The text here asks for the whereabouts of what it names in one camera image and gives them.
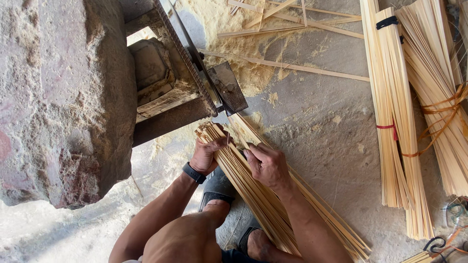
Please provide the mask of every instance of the man's right hand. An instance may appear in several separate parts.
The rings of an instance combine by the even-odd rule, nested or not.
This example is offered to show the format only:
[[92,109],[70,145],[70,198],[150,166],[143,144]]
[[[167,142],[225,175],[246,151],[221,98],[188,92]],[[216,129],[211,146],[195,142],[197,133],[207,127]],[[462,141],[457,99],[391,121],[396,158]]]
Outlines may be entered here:
[[250,150],[244,150],[247,162],[252,168],[252,176],[273,191],[293,186],[289,176],[286,157],[282,151],[275,151],[264,143],[255,146],[249,143]]

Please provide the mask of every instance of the stone block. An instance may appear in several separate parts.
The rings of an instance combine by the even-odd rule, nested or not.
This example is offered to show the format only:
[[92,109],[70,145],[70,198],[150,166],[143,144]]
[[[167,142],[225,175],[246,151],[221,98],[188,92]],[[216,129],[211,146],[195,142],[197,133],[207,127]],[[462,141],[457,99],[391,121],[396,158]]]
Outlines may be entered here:
[[134,63],[117,0],[0,0],[0,198],[80,208],[131,174]]

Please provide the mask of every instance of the red string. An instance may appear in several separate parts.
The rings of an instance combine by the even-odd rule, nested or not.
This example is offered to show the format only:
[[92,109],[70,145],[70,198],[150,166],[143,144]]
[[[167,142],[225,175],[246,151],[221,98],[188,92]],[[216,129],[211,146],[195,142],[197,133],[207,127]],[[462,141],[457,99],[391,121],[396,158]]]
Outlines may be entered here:
[[395,141],[398,141],[398,134],[396,133],[396,129],[395,129],[395,120],[392,120],[393,121],[393,124],[392,125],[387,125],[387,126],[380,126],[380,125],[376,125],[377,128],[379,129],[390,129],[390,128],[393,128],[393,139]]

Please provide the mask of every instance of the dusty ground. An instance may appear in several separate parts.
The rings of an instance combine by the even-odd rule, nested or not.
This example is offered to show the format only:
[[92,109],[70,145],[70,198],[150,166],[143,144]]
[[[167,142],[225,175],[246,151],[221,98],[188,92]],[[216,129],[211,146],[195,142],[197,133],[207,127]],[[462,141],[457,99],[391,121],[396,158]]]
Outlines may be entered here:
[[[411,2],[382,1],[380,8]],[[360,13],[358,0],[314,1],[313,7]],[[184,17],[195,23],[195,16]],[[359,22],[342,27],[362,33]],[[267,60],[276,60],[283,45],[286,63],[294,61],[298,65],[368,76],[363,40],[321,30],[294,34],[294,41],[289,37],[272,37],[273,41],[260,45],[258,52]],[[278,74],[279,71],[275,69],[261,93],[247,97],[249,108],[243,114],[261,123],[265,137],[285,152],[290,165],[371,246],[369,262],[397,263],[419,253],[426,241],[406,236],[404,210],[381,205],[379,149],[369,83],[289,70]],[[421,132],[425,121],[417,101],[414,106]],[[222,117],[214,121],[226,123]],[[166,189],[190,158],[196,126],[191,124],[134,148],[132,174],[142,197],[130,178],[116,184],[103,200],[75,211],[56,210],[44,201],[14,207],[0,204],[0,260],[107,261],[132,215]],[[427,143],[423,141],[420,148]],[[443,192],[434,151],[422,155],[421,163],[436,234],[447,236],[453,223],[450,218],[444,219],[441,208],[450,198]],[[197,209],[202,187],[185,213]],[[237,198],[228,219],[217,231],[222,248],[233,246],[249,215],[247,206]],[[466,239],[462,234],[458,241]]]

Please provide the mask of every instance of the black wristwatch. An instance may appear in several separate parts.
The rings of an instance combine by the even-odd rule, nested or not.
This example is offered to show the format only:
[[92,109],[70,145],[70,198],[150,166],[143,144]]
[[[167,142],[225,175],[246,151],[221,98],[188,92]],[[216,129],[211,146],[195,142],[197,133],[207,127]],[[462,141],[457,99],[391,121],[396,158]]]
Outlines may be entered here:
[[182,171],[184,171],[188,176],[192,177],[193,180],[195,180],[199,184],[203,184],[203,182],[206,180],[206,176],[203,174],[195,171],[192,167],[189,165],[189,161],[182,167]]

